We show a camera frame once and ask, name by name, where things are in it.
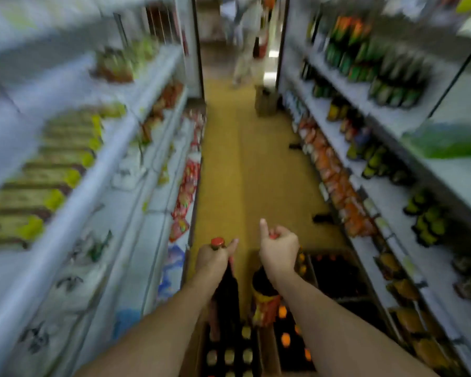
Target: aisle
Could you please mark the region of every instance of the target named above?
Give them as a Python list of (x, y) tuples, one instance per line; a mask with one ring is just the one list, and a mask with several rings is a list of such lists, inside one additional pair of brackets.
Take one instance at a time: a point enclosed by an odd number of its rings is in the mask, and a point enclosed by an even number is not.
[(338, 248), (345, 241), (338, 228), (312, 223), (312, 216), (328, 207), (307, 157), (288, 149), (298, 138), (288, 115), (258, 118), (249, 85), (233, 90), (228, 80), (207, 79), (205, 91), (208, 124), (188, 275), (202, 244), (216, 236), (239, 238), (235, 272), (248, 304), (250, 259), (259, 248), (261, 217), (289, 227), (303, 248)]

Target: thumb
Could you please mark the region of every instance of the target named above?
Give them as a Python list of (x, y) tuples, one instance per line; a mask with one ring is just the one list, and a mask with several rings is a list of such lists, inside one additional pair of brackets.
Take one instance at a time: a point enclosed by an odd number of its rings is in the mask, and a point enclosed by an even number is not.
[(239, 245), (239, 239), (232, 239), (231, 242), (228, 244), (228, 246), (226, 247), (226, 250), (227, 250), (227, 254), (229, 257), (231, 257), (232, 255), (234, 255), (234, 253), (236, 252), (237, 250), (237, 247)]
[(266, 238), (269, 238), (269, 225), (267, 221), (265, 221), (265, 218), (262, 218), (260, 220), (260, 239), (264, 240)]

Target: bottle cap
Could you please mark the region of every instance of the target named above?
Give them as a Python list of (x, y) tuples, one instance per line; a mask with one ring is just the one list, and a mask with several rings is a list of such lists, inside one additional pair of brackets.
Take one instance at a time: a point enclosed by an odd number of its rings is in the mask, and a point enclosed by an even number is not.
[(221, 247), (225, 243), (225, 240), (221, 237), (216, 237), (211, 240), (211, 246)]

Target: box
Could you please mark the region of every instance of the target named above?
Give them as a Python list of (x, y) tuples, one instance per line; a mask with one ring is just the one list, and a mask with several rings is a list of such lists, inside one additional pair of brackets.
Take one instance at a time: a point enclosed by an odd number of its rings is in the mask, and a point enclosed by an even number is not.
[(279, 94), (276, 89), (264, 86), (256, 86), (255, 110), (260, 117), (273, 115), (277, 111)]

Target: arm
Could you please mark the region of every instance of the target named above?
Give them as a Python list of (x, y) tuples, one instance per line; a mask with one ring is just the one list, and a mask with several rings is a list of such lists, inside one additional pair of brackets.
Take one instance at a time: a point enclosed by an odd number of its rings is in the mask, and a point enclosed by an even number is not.
[(269, 280), (289, 305), (302, 329), (312, 361), (323, 377), (436, 377), (394, 341), (308, 284), (293, 270), (298, 238), (277, 227), (269, 238), (260, 222), (260, 257)]
[(199, 250), (195, 276), (168, 302), (132, 328), (114, 347), (82, 367), (76, 377), (176, 377), (201, 310), (226, 270), (237, 240), (226, 249)]

